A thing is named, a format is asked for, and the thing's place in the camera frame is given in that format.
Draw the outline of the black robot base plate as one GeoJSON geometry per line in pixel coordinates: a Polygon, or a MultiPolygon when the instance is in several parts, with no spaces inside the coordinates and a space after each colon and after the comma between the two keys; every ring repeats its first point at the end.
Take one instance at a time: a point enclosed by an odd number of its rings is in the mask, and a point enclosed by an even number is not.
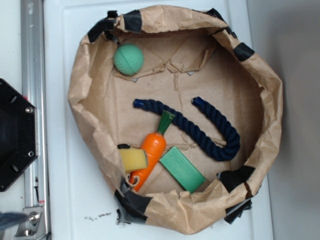
{"type": "Polygon", "coordinates": [[[0,191],[7,191],[37,156],[36,108],[1,79],[0,191]]]}

